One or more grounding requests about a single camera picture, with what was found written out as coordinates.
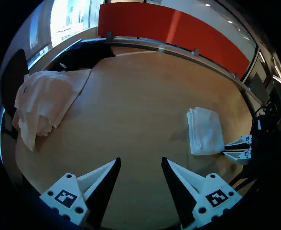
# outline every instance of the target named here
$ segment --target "ceiling light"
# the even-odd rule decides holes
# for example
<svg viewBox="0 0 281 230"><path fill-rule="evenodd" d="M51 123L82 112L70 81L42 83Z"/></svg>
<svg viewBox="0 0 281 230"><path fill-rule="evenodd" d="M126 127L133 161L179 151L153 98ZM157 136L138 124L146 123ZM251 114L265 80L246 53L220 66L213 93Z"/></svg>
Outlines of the ceiling light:
<svg viewBox="0 0 281 230"><path fill-rule="evenodd" d="M259 52L259 54L260 54L260 56L261 56L261 58L262 58L263 62L265 63L265 59L264 59L264 57L263 57L262 53L261 53L261 52Z"/></svg>

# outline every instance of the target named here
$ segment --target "beige cloth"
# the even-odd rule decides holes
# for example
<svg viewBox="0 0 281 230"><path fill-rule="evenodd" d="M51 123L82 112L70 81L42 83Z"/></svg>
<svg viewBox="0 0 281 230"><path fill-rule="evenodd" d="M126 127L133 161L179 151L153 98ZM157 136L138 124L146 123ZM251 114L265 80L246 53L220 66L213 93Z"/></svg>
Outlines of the beige cloth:
<svg viewBox="0 0 281 230"><path fill-rule="evenodd" d="M211 155L224 150L221 124L218 114L196 107L187 112L191 154Z"/></svg>
<svg viewBox="0 0 281 230"><path fill-rule="evenodd" d="M36 135L47 136L52 126L58 127L90 71L41 71L25 76L16 95L15 107L21 137L31 151L35 147Z"/></svg>

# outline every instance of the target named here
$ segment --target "wall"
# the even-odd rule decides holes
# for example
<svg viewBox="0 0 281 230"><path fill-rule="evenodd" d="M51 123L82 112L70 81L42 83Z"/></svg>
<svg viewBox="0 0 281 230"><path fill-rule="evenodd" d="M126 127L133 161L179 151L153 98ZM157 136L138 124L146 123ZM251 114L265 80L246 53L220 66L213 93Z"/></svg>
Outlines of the wall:
<svg viewBox="0 0 281 230"><path fill-rule="evenodd" d="M251 40L250 36L248 37L250 40L244 38L243 26L219 3L211 0L204 2L200 0L162 0L160 5L192 15L214 27L235 44L250 62L252 61L255 54L255 42Z"/></svg>
<svg viewBox="0 0 281 230"><path fill-rule="evenodd" d="M10 43L7 52L3 58L2 65L0 68L0 76L11 59L11 57L19 50L23 49L25 52L26 59L29 60L33 55L42 50L46 45L51 42L50 35L50 17L51 10L54 0L43 1L33 13L25 20L21 25L12 42ZM38 44L31 49L30 47L30 25L33 14L39 11L38 20Z"/></svg>
<svg viewBox="0 0 281 230"><path fill-rule="evenodd" d="M98 28L94 27L91 29L84 30L83 32L78 33L71 38L68 38L67 40L63 41L59 45L49 50L43 57L41 57L39 61L37 61L30 68L30 74L43 70L57 54L59 54L62 50L67 48L73 42L79 39L92 39L97 37L98 37Z"/></svg>
<svg viewBox="0 0 281 230"><path fill-rule="evenodd" d="M135 2L101 5L99 36L106 36L108 31L115 36L149 38L189 50L199 48L201 55L230 72L237 73L239 78L250 63L215 28L189 14L160 5Z"/></svg>

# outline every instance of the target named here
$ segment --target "screw hole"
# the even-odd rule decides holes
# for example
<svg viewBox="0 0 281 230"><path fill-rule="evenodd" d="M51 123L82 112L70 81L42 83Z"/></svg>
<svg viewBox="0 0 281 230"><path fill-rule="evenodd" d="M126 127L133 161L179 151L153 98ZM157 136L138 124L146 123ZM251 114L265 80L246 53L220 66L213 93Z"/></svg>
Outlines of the screw hole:
<svg viewBox="0 0 281 230"><path fill-rule="evenodd" d="M213 216L213 217L211 218L212 221L215 221L215 220L217 220L217 219L218 219L218 216Z"/></svg>
<svg viewBox="0 0 281 230"><path fill-rule="evenodd" d="M66 220L70 220L70 217L68 215L63 215L62 217L64 217Z"/></svg>
<svg viewBox="0 0 281 230"><path fill-rule="evenodd" d="M59 213L59 210L58 210L57 208L52 208L52 210L53 210L56 214Z"/></svg>
<svg viewBox="0 0 281 230"><path fill-rule="evenodd" d="M76 207L74 211L75 211L76 213L78 213L78 214L81 214L81 213L84 212L84 210L83 210L82 208L80 208L80 207Z"/></svg>
<svg viewBox="0 0 281 230"><path fill-rule="evenodd" d="M198 212L201 214L206 213L206 208L204 208L204 207L199 208Z"/></svg>

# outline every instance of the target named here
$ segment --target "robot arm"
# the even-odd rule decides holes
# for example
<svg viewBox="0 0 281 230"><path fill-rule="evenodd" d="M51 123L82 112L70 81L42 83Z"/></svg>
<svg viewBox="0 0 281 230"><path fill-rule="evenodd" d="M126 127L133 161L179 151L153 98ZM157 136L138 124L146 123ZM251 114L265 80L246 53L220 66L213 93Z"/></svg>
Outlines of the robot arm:
<svg viewBox="0 0 281 230"><path fill-rule="evenodd" d="M40 199L76 225L98 229L120 167L117 158L80 177L66 173Z"/></svg>
<svg viewBox="0 0 281 230"><path fill-rule="evenodd" d="M162 158L181 229L199 228L232 208L242 197L216 173L202 177Z"/></svg>

